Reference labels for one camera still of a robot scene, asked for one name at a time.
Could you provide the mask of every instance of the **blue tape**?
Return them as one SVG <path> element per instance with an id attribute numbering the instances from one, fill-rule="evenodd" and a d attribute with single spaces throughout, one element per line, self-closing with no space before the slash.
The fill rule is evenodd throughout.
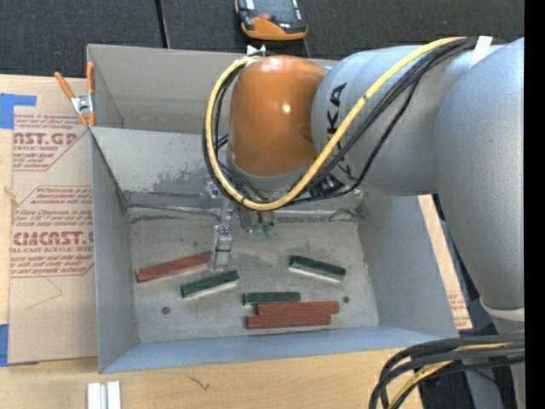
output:
<path id="1" fill-rule="evenodd" d="M 8 366 L 8 325 L 0 325 L 0 367 Z"/>
<path id="2" fill-rule="evenodd" d="M 36 96 L 0 94 L 0 129 L 14 128 L 14 108 L 16 106 L 36 106 Z"/>

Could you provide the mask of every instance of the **red bar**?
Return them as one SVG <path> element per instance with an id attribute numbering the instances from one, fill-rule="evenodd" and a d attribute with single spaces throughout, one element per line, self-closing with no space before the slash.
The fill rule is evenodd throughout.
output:
<path id="1" fill-rule="evenodd" d="M 340 310 L 339 302 L 285 302 L 263 303 L 256 306 L 259 315 L 278 314 L 337 314 Z"/>
<path id="2" fill-rule="evenodd" d="M 152 265 L 151 267 L 141 268 L 136 271 L 136 279 L 139 283 L 147 282 L 149 280 L 159 279 L 161 277 L 177 274 L 189 268 L 195 268 L 199 265 L 207 263 L 212 257 L 211 251 L 200 253 L 198 255 L 182 257 L 174 261 L 159 263 L 158 265 Z"/>
<path id="3" fill-rule="evenodd" d="M 267 329 L 270 327 L 300 327 L 304 325 L 331 324 L 329 314 L 285 314 L 285 315 L 252 315 L 247 317 L 249 329 Z"/>

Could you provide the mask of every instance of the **cardboard box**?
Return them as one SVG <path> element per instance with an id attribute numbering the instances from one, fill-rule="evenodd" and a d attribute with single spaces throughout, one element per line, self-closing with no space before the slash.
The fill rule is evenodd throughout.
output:
<path id="1" fill-rule="evenodd" d="M 101 372 L 395 348 L 457 335 L 428 229 L 431 199 L 340 199 L 358 205 L 355 217 L 318 216 L 330 203 L 280 211 L 271 238 L 234 220 L 234 288 L 182 298 L 182 283 L 206 272 L 138 284 L 135 270 L 212 246 L 221 199 L 205 192 L 200 132 L 209 93 L 237 56 L 90 45 L 88 57 L 96 67 L 91 164 Z M 227 96 L 224 115 L 228 108 Z M 332 283 L 289 273 L 294 254 L 342 265 L 347 276 Z M 303 301 L 338 300 L 341 311 L 327 328 L 257 336 L 244 327 L 252 312 L 241 296 L 278 290 L 299 291 Z"/>

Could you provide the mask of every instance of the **black pole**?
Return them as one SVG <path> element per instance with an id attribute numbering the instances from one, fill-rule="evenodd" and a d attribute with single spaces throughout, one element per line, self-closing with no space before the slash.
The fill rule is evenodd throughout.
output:
<path id="1" fill-rule="evenodd" d="M 155 0 L 155 9 L 157 10 L 157 18 L 159 21 L 159 30 L 161 31 L 163 48 L 170 49 L 169 37 L 167 36 L 167 27 L 164 23 L 163 8 L 161 7 L 161 0 Z"/>

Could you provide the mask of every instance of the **bin floor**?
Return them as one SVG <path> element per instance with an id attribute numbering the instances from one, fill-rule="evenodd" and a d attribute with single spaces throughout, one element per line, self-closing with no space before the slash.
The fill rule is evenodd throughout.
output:
<path id="1" fill-rule="evenodd" d="M 212 216 L 136 210 L 129 213 L 133 270 L 210 251 Z M 297 291 L 303 302 L 337 300 L 339 314 L 326 328 L 377 325 L 375 297 L 364 262 L 355 220 L 277 220 L 270 238 L 245 232 L 232 223 L 231 263 L 240 277 L 235 286 L 194 298 L 180 287 L 212 274 L 198 271 L 137 283 L 135 312 L 141 342 L 242 336 L 321 328 L 248 330 L 245 317 L 255 313 L 244 305 L 248 292 Z M 300 255 L 340 265 L 344 280 L 334 281 L 289 270 L 290 257 Z"/>

